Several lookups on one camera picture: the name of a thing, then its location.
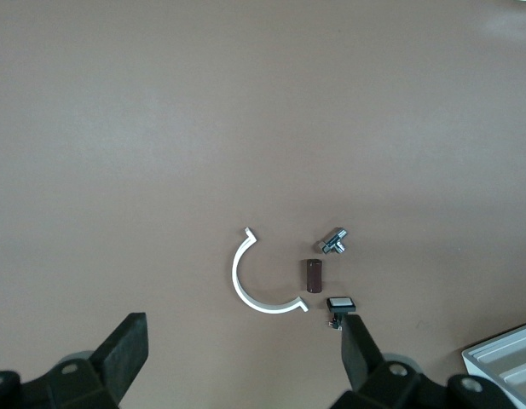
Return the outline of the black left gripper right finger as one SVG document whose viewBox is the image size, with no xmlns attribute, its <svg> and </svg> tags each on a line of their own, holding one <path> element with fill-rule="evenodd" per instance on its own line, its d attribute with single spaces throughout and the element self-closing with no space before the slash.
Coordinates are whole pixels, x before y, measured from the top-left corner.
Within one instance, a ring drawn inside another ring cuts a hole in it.
<svg viewBox="0 0 526 409">
<path fill-rule="evenodd" d="M 336 408 L 526 408 L 526 324 L 463 350 L 466 371 L 444 385 L 412 360 L 382 354 L 359 315 L 332 325 L 350 381 Z"/>
</svg>

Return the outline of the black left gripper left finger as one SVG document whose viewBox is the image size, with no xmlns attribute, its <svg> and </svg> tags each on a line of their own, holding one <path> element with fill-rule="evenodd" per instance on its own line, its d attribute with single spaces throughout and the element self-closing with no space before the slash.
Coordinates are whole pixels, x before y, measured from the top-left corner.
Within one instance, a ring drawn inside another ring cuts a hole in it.
<svg viewBox="0 0 526 409">
<path fill-rule="evenodd" d="M 0 371 L 0 408 L 119 408 L 147 357 L 147 315 L 128 314 L 94 351 L 69 354 L 30 382 Z"/>
</svg>

